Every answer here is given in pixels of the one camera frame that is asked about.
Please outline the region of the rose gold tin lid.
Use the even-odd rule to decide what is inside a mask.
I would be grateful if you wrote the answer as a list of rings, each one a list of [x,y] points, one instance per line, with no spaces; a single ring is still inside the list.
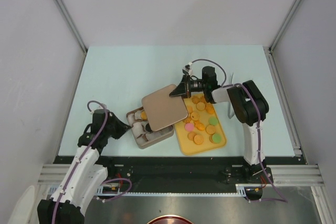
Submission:
[[[176,88],[168,85],[142,98],[141,103],[152,131],[159,131],[188,117],[182,97],[170,97]]]

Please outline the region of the rose gold cookie tin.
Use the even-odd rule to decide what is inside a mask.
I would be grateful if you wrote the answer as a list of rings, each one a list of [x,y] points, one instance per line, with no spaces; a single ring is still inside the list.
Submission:
[[[174,134],[174,127],[172,125],[159,131],[153,131],[143,107],[128,112],[126,118],[128,124],[131,126],[135,142],[140,149],[148,148]]]

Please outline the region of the black sandwich cookie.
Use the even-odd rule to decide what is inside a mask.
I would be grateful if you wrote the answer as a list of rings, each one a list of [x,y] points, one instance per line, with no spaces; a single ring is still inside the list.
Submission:
[[[148,131],[148,132],[151,132],[151,131],[152,131],[151,128],[150,128],[150,125],[149,125],[149,124],[147,124],[147,125],[145,126],[145,130]]]

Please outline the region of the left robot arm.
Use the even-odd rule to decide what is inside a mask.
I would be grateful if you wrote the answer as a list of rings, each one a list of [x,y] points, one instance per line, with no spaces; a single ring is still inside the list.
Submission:
[[[107,109],[93,112],[92,122],[79,137],[65,177],[50,199],[38,204],[39,223],[84,223],[86,210],[98,188],[116,175],[113,166],[97,164],[102,150],[110,138],[117,140],[130,128]]]

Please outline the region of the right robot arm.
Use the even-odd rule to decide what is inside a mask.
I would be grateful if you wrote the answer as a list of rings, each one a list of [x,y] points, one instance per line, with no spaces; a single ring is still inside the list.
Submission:
[[[191,75],[191,64],[188,64],[183,69],[181,82],[169,96],[190,98],[198,109],[208,113],[214,111],[214,104],[230,102],[237,119],[244,127],[244,160],[248,166],[242,169],[243,179],[254,183],[261,177],[261,170],[257,165],[266,166],[261,132],[269,105],[252,80],[220,86],[214,67],[203,67],[202,77],[199,79]]]

